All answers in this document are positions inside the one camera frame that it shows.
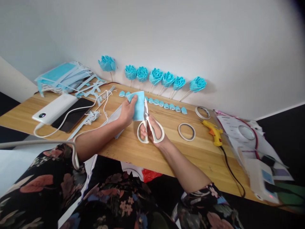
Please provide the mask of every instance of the black phone screen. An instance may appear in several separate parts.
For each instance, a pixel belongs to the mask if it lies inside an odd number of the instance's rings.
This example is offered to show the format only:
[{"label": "black phone screen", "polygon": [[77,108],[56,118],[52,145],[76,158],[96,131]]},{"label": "black phone screen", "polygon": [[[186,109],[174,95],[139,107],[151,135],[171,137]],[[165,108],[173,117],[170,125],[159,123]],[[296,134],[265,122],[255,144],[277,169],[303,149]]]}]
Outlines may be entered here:
[{"label": "black phone screen", "polygon": [[[87,100],[84,98],[80,98],[65,113],[63,113],[58,119],[56,119],[52,123],[51,126],[58,129],[58,127],[63,122],[66,114],[69,111],[76,109],[76,108],[92,106],[93,104],[94,104],[93,101],[90,101],[90,100]],[[90,109],[91,108],[83,108],[83,109],[78,109],[78,110],[72,111],[70,114],[68,114],[67,119],[64,122],[64,124],[62,125],[62,127],[60,128],[60,130],[66,132],[66,133],[70,132],[74,128],[74,126],[83,118],[85,113],[87,113]]]}]

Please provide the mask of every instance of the hand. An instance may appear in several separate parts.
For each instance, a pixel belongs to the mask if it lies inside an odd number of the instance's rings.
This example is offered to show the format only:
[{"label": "hand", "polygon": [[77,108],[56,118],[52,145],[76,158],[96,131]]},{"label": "hand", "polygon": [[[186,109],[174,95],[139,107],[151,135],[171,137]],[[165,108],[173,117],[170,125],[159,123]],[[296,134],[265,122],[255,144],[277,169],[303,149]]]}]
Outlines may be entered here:
[{"label": "hand", "polygon": [[[161,131],[159,125],[156,123],[155,118],[152,115],[149,116],[149,122],[150,122],[152,128],[155,131],[157,139],[160,139],[161,136],[162,136],[162,131]],[[145,126],[143,124],[140,126],[140,131],[141,131],[141,138],[142,138],[142,140],[145,140],[145,137],[148,136],[148,138],[153,142],[153,134],[152,134],[152,132],[150,130],[150,127],[149,127],[148,123],[147,123],[147,132],[146,132]],[[166,145],[168,145],[170,143],[171,143],[171,141],[165,135],[163,141],[161,141],[159,143],[154,143],[154,145],[156,147],[160,148],[160,147],[164,147],[164,146],[166,146]]]},{"label": "hand", "polygon": [[124,126],[129,126],[132,123],[132,117],[134,115],[134,106],[138,100],[138,95],[134,95],[131,102],[129,103],[128,99],[126,99],[122,103],[122,111],[119,117],[119,120],[122,122]]}]

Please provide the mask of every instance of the double-sided tape roll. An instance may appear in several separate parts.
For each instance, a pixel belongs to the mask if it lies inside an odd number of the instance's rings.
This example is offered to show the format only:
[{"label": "double-sided tape roll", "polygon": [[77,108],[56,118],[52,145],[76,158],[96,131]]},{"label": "double-sided tape roll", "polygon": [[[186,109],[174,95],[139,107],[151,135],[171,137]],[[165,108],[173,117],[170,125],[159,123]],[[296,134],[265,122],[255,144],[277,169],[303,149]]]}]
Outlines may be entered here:
[{"label": "double-sided tape roll", "polygon": [[[190,127],[190,128],[193,130],[193,136],[192,136],[191,138],[186,138],[186,137],[184,137],[184,136],[182,135],[181,131],[180,131],[180,127],[181,127],[181,126],[188,126],[188,127]],[[196,132],[195,132],[194,127],[192,127],[190,124],[187,124],[187,123],[181,123],[181,124],[178,126],[178,133],[179,133],[180,137],[182,137],[184,140],[186,140],[186,141],[188,141],[188,142],[194,140],[194,138],[195,138],[195,136],[196,136]]]},{"label": "double-sided tape roll", "polygon": [[[208,117],[207,117],[207,118],[206,118],[206,117],[203,117],[203,116],[199,113],[198,108],[203,109],[203,110],[207,113],[207,116],[208,116]],[[210,119],[210,117],[211,117],[211,116],[210,116],[209,110],[206,109],[205,107],[202,107],[202,106],[196,107],[195,112],[196,112],[196,114],[198,115],[199,118],[202,118],[202,119],[205,119],[205,120]]]}]

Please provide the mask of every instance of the hot glue gun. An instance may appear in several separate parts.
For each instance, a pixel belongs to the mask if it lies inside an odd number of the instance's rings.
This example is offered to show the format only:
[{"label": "hot glue gun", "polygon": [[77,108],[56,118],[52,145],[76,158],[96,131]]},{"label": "hot glue gun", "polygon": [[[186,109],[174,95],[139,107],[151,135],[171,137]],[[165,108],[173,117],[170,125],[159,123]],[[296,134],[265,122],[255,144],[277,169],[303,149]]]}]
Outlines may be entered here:
[{"label": "hot glue gun", "polygon": [[207,120],[200,119],[202,124],[210,129],[210,134],[214,136],[214,145],[215,146],[222,146],[222,140],[220,134],[223,133],[223,130],[221,128],[218,128],[213,123],[210,123]]}]

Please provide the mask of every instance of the black floral fabric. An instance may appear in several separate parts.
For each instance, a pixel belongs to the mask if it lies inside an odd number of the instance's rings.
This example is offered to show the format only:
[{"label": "black floral fabric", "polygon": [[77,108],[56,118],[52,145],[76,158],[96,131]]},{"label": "black floral fabric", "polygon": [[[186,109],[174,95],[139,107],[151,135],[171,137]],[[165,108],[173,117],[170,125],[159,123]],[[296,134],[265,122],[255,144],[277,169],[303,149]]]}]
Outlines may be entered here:
[{"label": "black floral fabric", "polygon": [[[65,144],[42,152],[0,199],[0,228],[57,228],[81,196],[84,165],[75,170]],[[132,173],[115,173],[85,192],[61,228],[177,228],[154,202],[149,187]],[[213,183],[184,194],[176,206],[182,228],[242,228],[238,212]]]}]

